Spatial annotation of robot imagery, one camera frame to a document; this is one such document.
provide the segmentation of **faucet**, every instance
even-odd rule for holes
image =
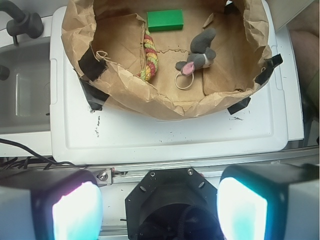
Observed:
[[[6,30],[13,37],[13,44],[18,45],[17,35],[27,34],[30,38],[36,39],[44,31],[44,25],[38,13],[22,11],[9,0],[0,0],[0,12],[7,13],[13,20],[6,24]]]

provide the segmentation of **stuffed mouse toy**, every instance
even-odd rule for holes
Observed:
[[[175,85],[177,86],[177,77],[192,75],[192,82],[187,87],[178,87],[179,89],[189,88],[194,80],[194,71],[198,69],[209,68],[214,62],[216,52],[210,48],[212,40],[216,36],[214,28],[208,28],[199,35],[197,35],[190,44],[191,54],[186,61],[179,61],[176,63],[175,68],[180,71],[175,78]]]

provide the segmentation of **light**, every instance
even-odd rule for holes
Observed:
[[[263,240],[267,200],[233,177],[224,178],[217,191],[217,213],[227,240]]]
[[[55,240],[97,240],[103,220],[100,189],[87,181],[52,206]]]

